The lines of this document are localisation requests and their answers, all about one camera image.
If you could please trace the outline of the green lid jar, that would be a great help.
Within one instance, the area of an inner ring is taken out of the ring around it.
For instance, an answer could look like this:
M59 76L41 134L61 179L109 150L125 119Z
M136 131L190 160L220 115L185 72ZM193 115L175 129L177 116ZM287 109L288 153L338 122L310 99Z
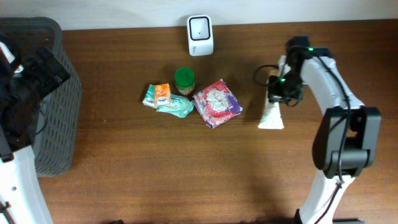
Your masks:
M188 67L179 68L174 75L175 86L182 95L189 95L195 88L195 74Z

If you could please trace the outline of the teal tissue pack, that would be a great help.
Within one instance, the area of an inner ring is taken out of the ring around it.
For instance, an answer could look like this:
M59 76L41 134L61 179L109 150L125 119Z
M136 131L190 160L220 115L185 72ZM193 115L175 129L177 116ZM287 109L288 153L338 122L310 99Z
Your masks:
M157 106L155 105L155 86L154 85L149 85L146 95L144 96L144 99L142 101L142 104L148 107L151 107L153 109L157 109Z

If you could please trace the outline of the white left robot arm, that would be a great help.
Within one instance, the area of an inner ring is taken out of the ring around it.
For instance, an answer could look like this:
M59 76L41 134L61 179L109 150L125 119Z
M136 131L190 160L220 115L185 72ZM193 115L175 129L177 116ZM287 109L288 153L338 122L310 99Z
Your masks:
M40 102L71 74L46 47L22 63L18 45L1 37L1 223L52 223L35 170L29 128Z

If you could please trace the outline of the orange tissue pack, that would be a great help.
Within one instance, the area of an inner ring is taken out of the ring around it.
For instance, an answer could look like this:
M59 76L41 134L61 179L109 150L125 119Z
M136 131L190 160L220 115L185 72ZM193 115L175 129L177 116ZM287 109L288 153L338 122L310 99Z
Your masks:
M154 96L156 106L165 106L171 103L171 91L168 83L155 85Z

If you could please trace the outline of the teal wipes packet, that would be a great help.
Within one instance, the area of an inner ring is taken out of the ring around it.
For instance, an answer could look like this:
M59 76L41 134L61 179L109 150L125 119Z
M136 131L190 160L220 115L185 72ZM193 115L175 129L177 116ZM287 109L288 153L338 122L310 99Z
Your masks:
M171 103L169 105L159 106L156 112L169 113L179 118L185 118L193 111L194 102L184 96L171 94Z

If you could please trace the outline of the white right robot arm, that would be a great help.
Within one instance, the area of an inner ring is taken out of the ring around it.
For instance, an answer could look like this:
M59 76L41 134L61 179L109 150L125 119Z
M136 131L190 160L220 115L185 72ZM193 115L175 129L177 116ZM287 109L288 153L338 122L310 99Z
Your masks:
M311 46L307 36L286 43L279 75L269 77L267 85L270 103L294 107L307 85L320 107L323 118L312 145L317 171L293 222L332 223L346 189L374 162L381 113L353 94L329 49Z

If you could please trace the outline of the white bamboo print tube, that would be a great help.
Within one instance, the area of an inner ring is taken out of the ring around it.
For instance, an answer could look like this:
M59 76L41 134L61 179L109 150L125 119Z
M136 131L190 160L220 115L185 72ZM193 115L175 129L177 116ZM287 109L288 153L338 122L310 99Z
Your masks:
M279 103L271 103L266 91L265 107L258 124L259 129L284 129Z

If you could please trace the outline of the red purple snack packet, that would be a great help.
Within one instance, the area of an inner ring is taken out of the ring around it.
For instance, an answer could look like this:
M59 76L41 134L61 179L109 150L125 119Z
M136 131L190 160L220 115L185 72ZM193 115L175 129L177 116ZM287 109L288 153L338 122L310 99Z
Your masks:
M243 107L223 79L194 94L193 100L195 108L211 129L243 111Z

